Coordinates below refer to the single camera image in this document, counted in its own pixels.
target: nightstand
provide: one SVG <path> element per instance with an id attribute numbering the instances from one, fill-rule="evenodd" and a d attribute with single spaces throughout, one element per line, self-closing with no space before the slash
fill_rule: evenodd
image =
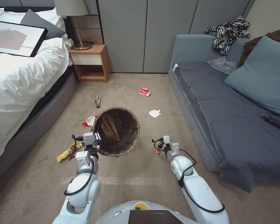
<path id="1" fill-rule="evenodd" d="M 87 50 L 69 52 L 79 79 L 79 82 L 107 82 L 110 69 L 107 47 L 104 44 L 94 44 Z"/>

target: gray pillow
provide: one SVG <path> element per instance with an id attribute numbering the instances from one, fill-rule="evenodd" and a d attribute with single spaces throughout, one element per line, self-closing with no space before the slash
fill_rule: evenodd
<path id="1" fill-rule="evenodd" d="M 65 34 L 65 32 L 62 29 L 50 23 L 49 21 L 46 21 L 45 19 L 37 15 L 35 12 L 33 12 L 31 9 L 29 9 L 23 17 L 21 24 L 27 26 L 38 26 L 46 28 L 48 30 L 48 33 L 45 39 L 61 37 L 63 34 Z"/>
<path id="2" fill-rule="evenodd" d="M 263 36 L 244 65 L 225 83 L 258 105 L 280 114 L 280 43 Z"/>

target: bed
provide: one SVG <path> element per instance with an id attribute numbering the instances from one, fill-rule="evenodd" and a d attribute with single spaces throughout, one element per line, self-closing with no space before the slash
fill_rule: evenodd
<path id="1" fill-rule="evenodd" d="M 16 13 L 28 9 L 49 16 L 55 10 L 4 8 Z M 13 16 L 16 20 L 23 14 Z M 69 18 L 60 26 L 65 26 L 65 36 L 44 40 L 33 58 L 0 54 L 0 177 L 51 127 L 74 93 L 76 78 L 68 53 L 73 28 Z"/>

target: black mesh trash can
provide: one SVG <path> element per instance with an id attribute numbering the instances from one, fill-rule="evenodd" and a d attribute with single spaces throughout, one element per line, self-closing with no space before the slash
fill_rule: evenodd
<path id="1" fill-rule="evenodd" d="M 102 129 L 102 123 L 105 122 L 104 119 L 106 117 L 112 119 L 112 127 L 113 129 L 115 127 L 119 140 L 118 138 L 106 137 Z M 140 136 L 140 126 L 137 117 L 124 107 L 111 107 L 101 112 L 93 123 L 92 131 L 98 131 L 103 141 L 98 152 L 105 156 L 114 157 L 125 155 L 131 151 L 137 144 Z"/>

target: gold lamp stand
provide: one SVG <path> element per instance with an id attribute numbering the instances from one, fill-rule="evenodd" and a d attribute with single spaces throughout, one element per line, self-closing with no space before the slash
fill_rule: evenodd
<path id="1" fill-rule="evenodd" d="M 80 31 L 79 31 L 79 26 L 76 20 L 76 17 L 74 16 L 74 20 L 75 20 L 75 24 L 76 24 L 76 28 L 77 28 L 77 33 L 78 33 L 78 37 L 79 37 L 79 41 L 80 43 L 76 43 L 72 46 L 73 49 L 75 50 L 86 50 L 91 48 L 91 44 L 90 43 L 83 43 L 80 37 Z"/>

